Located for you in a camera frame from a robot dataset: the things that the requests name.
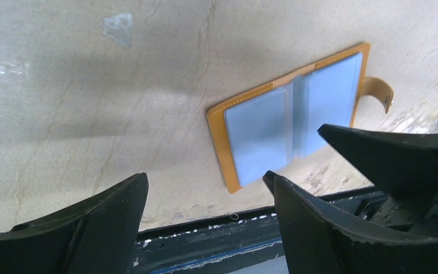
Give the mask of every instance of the marble surface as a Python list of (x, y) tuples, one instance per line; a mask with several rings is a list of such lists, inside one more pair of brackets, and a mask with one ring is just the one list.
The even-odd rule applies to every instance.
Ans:
[[(438, 1), (0, 0), (0, 231), (137, 172), (141, 229), (271, 205), (261, 182), (227, 192), (206, 109), (361, 41), (396, 93), (355, 127), (438, 132)], [(280, 174), (368, 184), (328, 147)]]

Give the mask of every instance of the dark metal frame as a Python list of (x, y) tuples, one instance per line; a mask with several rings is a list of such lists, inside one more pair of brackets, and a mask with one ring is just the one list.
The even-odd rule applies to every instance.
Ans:
[[(355, 213), (375, 187), (321, 199)], [(139, 232), (129, 273), (224, 274), (284, 256), (274, 207)]]

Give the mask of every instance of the stitching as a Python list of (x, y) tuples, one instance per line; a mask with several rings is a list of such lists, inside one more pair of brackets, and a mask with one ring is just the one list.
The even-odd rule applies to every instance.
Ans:
[[(338, 56), (337, 58), (335, 58), (335, 59), (333, 59), (333, 60), (331, 60), (331, 61), (329, 61), (329, 62), (327, 62), (327, 63), (324, 63), (324, 64), (322, 64), (322, 65), (319, 65), (318, 67), (315, 68), (314, 71), (316, 71), (316, 70), (318, 70), (318, 69), (321, 69), (322, 67), (328, 66), (329, 64), (335, 63), (335, 62), (337, 62), (337, 61), (339, 61), (339, 60), (341, 60), (341, 59), (343, 59), (343, 58), (345, 58), (345, 57), (347, 57), (347, 56), (352, 55), (353, 53), (363, 53), (363, 51), (364, 51), (364, 47), (358, 47), (356, 50), (348, 50), (347, 52), (345, 52), (344, 54)], [(258, 91), (256, 91), (256, 92), (254, 92), (254, 93), (252, 93), (252, 94), (250, 94), (250, 95), (244, 97), (244, 98), (241, 98), (241, 99), (239, 99), (239, 100), (236, 100), (236, 101), (234, 101), (234, 102), (231, 102), (231, 103), (227, 104), (226, 106), (222, 107), (221, 109), (216, 110), (215, 112), (213, 112), (212, 115), (213, 115), (213, 116), (216, 116), (216, 114), (217, 114), (218, 112), (222, 112), (222, 111), (224, 111), (225, 109), (227, 109), (227, 108), (229, 108), (229, 107), (231, 107), (231, 106), (234, 106), (234, 105), (236, 105), (236, 104), (238, 104), (238, 103), (244, 102), (244, 101), (246, 101), (246, 100), (248, 100), (248, 99), (250, 99), (250, 98), (252, 98), (252, 97), (254, 97), (254, 96), (258, 95), (258, 94), (261, 94), (261, 93), (263, 93), (263, 92), (265, 92), (265, 91), (267, 91), (267, 90), (272, 90), (272, 89), (274, 88), (274, 86), (275, 86), (275, 85), (273, 84), (273, 85), (271, 85), (271, 86), (269, 86), (269, 87), (262, 88), (262, 89), (260, 89), (260, 90), (258, 90)], [(212, 118), (212, 122), (211, 122), (211, 124), (212, 124), (212, 129), (214, 129), (214, 132), (216, 132), (216, 123), (215, 123), (214, 121), (215, 121), (215, 118)], [(220, 161), (221, 161), (221, 160), (224, 159), (224, 156), (223, 156), (223, 154), (222, 154), (222, 148), (221, 148), (221, 145), (220, 145), (220, 143), (219, 143), (219, 138), (218, 138), (217, 135), (216, 135), (216, 136), (214, 137), (214, 139), (216, 140), (217, 151), (218, 151), (218, 153), (219, 153), (219, 158), (220, 158)], [(227, 169), (227, 168), (223, 168), (222, 171), (223, 171), (223, 173), (224, 173), (224, 178), (225, 178), (225, 181), (226, 181), (226, 185), (227, 185), (228, 187), (231, 187), (230, 182), (228, 181), (228, 175), (229, 175), (229, 171), (228, 171), (228, 169)]]
[(327, 63), (325, 63), (325, 64), (322, 64), (321, 66), (318, 66), (317, 69), (322, 68), (322, 67), (325, 67), (325, 66), (328, 66), (329, 64), (335, 63), (336, 61), (339, 61), (339, 60), (341, 60), (341, 59), (343, 59), (343, 58), (345, 58), (345, 57), (347, 57), (347, 56), (350, 56), (350, 55), (352, 55), (353, 53), (361, 53), (363, 50), (364, 50), (363, 47), (358, 48), (358, 52), (355, 51), (355, 50), (349, 50), (348, 52), (346, 52), (346, 53), (344, 53), (344, 54), (338, 56), (337, 58), (335, 58), (335, 59), (333, 59), (333, 60), (331, 60), (331, 61), (329, 61), (329, 62), (327, 62)]
[[(262, 93), (262, 92), (265, 92), (265, 91), (267, 91), (268, 89), (272, 89), (272, 88), (274, 88), (274, 85), (273, 85), (272, 87), (265, 87), (265, 88), (262, 88), (262, 89), (256, 91), (256, 92), (253, 93), (253, 94), (250, 94), (250, 95), (248, 95), (248, 96), (246, 96), (246, 97), (244, 97), (244, 98), (241, 98), (241, 99), (239, 99), (239, 100), (237, 100), (237, 101), (231, 102), (230, 104), (226, 105), (225, 107), (223, 107), (223, 108), (221, 108), (221, 109), (219, 109), (219, 110), (213, 112), (212, 115), (215, 116), (218, 112), (222, 112), (222, 111), (224, 111), (226, 108), (229, 108), (229, 107), (231, 107), (231, 106), (233, 106), (233, 105), (235, 105), (235, 104), (237, 104), (237, 103), (244, 102), (244, 101), (246, 101), (247, 99), (252, 98), (252, 97), (254, 97), (254, 96), (256, 96), (256, 95), (258, 95), (258, 94), (260, 94), (260, 93)], [(214, 129), (214, 132), (216, 132), (216, 123), (215, 123), (214, 121), (215, 121), (215, 119), (213, 118), (213, 119), (212, 119), (212, 128)], [(216, 140), (217, 150), (218, 150), (218, 152), (219, 152), (219, 158), (220, 158), (221, 160), (223, 160), (224, 157), (223, 157), (223, 154), (222, 154), (222, 148), (221, 148), (221, 145), (220, 145), (220, 143), (219, 143), (219, 139), (218, 139), (217, 135), (214, 137), (214, 139)], [(229, 186), (230, 186), (230, 182), (228, 182), (228, 178), (227, 178), (227, 177), (228, 177), (228, 173), (229, 173), (229, 171), (228, 171), (227, 168), (224, 168), (223, 172), (224, 172), (224, 177), (226, 178), (226, 180), (225, 180), (225, 181), (226, 181), (226, 185), (229, 187)]]

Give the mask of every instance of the leather tab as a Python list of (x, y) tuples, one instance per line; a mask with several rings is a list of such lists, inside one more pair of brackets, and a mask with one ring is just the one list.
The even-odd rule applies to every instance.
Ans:
[(382, 79), (376, 77), (365, 77), (360, 96), (370, 95), (377, 98), (384, 106), (386, 113), (394, 102), (393, 89)]

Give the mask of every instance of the tan leather wallet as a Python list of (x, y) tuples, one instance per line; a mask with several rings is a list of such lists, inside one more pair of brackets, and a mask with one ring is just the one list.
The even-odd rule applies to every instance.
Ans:
[(365, 78), (370, 44), (361, 43), (227, 99), (207, 118), (229, 192), (325, 145), (323, 123), (353, 126), (359, 99), (376, 97), (387, 113), (392, 88)]

